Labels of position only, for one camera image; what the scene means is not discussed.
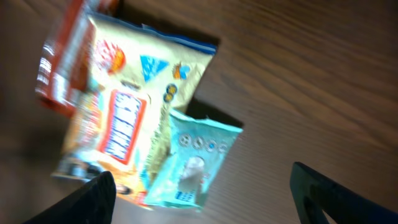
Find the large yellow snack bag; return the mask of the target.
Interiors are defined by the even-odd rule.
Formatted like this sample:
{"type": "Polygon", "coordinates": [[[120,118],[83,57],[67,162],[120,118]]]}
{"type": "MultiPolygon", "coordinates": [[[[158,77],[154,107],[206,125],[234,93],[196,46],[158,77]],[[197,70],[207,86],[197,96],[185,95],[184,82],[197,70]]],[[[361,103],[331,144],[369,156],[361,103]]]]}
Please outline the large yellow snack bag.
{"type": "Polygon", "coordinates": [[[217,47],[91,14],[88,88],[78,100],[56,177],[114,177],[118,197],[143,207],[169,152],[169,112],[192,99],[217,47]]]}

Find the red snack bar wrapper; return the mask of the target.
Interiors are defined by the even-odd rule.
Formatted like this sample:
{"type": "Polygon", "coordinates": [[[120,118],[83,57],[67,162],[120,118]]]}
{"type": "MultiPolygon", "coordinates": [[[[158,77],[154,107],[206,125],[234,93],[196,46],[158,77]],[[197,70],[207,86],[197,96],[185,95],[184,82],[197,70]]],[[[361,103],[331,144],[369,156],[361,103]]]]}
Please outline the red snack bar wrapper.
{"type": "Polygon", "coordinates": [[[88,14],[115,16],[120,0],[72,0],[42,47],[35,94],[40,102],[71,117],[88,81],[89,45],[93,26],[88,14]]]}

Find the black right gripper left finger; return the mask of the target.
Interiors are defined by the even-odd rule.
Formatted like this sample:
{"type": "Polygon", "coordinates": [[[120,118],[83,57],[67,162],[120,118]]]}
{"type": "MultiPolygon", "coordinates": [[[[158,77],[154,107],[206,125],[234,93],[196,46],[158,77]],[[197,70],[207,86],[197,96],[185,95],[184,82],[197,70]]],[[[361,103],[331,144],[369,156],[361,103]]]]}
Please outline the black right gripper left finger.
{"type": "Polygon", "coordinates": [[[111,224],[115,201],[113,175],[105,171],[25,224],[111,224]]]}

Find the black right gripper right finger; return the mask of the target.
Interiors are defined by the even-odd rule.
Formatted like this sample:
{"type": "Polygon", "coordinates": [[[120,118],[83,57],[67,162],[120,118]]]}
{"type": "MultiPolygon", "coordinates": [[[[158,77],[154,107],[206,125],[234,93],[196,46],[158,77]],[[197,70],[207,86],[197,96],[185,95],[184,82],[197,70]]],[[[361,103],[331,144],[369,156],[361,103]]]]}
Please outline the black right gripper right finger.
{"type": "Polygon", "coordinates": [[[294,162],[290,189],[301,223],[397,223],[388,210],[329,179],[301,162],[294,162]]]}

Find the light green snack pouch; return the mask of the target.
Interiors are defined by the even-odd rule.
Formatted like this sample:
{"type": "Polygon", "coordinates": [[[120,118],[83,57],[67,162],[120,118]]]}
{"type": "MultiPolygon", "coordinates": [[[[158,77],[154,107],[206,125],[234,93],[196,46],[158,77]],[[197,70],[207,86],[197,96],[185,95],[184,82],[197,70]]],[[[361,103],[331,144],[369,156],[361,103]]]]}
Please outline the light green snack pouch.
{"type": "Polygon", "coordinates": [[[170,155],[144,203],[201,210],[208,189],[242,129],[211,119],[194,119],[178,110],[169,115],[170,155]]]}

